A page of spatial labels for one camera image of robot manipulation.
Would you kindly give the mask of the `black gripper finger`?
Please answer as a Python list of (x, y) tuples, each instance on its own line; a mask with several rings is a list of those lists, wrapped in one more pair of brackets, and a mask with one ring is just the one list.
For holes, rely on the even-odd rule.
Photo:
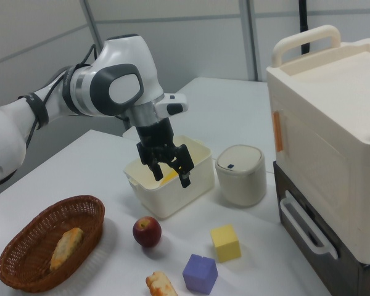
[(175, 159), (173, 161), (173, 165), (178, 173), (182, 187), (187, 188), (191, 184), (189, 176), (191, 170), (194, 168), (194, 163), (185, 144), (175, 148)]
[(148, 164), (150, 171), (153, 173), (156, 181), (160, 181), (163, 178), (163, 173), (160, 168), (158, 161), (153, 160)]

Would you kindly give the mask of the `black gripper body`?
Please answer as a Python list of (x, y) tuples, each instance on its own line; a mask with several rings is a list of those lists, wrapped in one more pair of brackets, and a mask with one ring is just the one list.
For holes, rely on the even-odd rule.
[(137, 144), (143, 165), (150, 169), (166, 163), (175, 169), (189, 168), (189, 152), (185, 145), (175, 146), (170, 120), (164, 118), (150, 126), (137, 127), (140, 142)]

